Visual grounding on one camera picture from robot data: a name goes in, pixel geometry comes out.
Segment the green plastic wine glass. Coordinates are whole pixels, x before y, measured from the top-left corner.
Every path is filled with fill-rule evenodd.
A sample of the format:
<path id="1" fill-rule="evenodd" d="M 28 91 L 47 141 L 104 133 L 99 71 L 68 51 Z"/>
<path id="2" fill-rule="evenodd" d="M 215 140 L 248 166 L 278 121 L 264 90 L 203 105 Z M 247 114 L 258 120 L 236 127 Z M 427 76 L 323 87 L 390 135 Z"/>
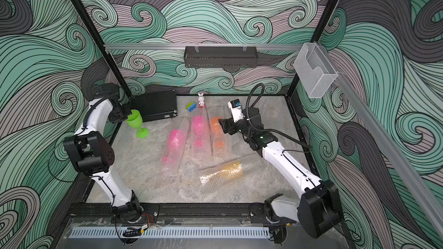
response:
<path id="1" fill-rule="evenodd" d="M 149 130 L 143 127 L 143 118 L 138 110 L 131 110 L 131 114 L 128 116 L 126 123 L 137 130 L 137 138 L 145 138 L 149 135 Z"/>

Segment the orange plastic wine glass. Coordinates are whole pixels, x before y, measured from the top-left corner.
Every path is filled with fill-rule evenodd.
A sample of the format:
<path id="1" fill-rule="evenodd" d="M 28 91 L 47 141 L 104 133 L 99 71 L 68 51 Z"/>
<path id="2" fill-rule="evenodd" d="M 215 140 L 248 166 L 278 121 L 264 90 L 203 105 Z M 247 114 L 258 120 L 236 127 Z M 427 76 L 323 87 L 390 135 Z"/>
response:
<path id="1" fill-rule="evenodd" d="M 210 127 L 212 133 L 212 141 L 215 149 L 224 149 L 225 148 L 225 140 L 224 140 L 224 132 L 219 123 L 220 116 L 214 116 L 210 119 Z"/>

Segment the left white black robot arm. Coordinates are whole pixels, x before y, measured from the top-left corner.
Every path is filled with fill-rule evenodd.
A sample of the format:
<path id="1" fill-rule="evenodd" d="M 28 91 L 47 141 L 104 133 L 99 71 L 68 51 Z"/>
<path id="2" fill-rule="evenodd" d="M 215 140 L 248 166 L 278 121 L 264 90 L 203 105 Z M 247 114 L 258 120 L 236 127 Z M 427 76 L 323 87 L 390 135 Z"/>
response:
<path id="1" fill-rule="evenodd" d="M 73 168 L 93 179 L 108 196 L 114 215 L 128 223 L 137 223 L 142 207 L 135 192 L 113 168 L 115 153 L 103 137 L 107 122 L 122 122 L 130 114 L 129 105 L 120 101 L 120 87 L 103 84 L 89 102 L 80 128 L 63 141 L 63 146 Z"/>

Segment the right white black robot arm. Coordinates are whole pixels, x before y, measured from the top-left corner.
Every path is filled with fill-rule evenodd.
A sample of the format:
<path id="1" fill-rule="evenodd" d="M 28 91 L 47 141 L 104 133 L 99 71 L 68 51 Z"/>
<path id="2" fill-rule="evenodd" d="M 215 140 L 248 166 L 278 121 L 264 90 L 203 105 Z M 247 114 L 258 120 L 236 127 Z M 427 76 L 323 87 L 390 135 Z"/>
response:
<path id="1" fill-rule="evenodd" d="M 238 99 L 230 101 L 227 105 L 231 117 L 220 119 L 219 124 L 225 134 L 240 133 L 251 150 L 272 164 L 296 192 L 296 199 L 277 193 L 265 201 L 263 214 L 271 227 L 272 240 L 285 238 L 286 227 L 294 222 L 315 239 L 331 229 L 344 234 L 337 185 L 322 180 L 292 157 L 292 151 L 277 138 L 290 138 L 288 134 L 264 127 L 256 102 L 251 101 L 257 89 L 264 91 L 264 84 L 253 87 L 244 106 Z"/>

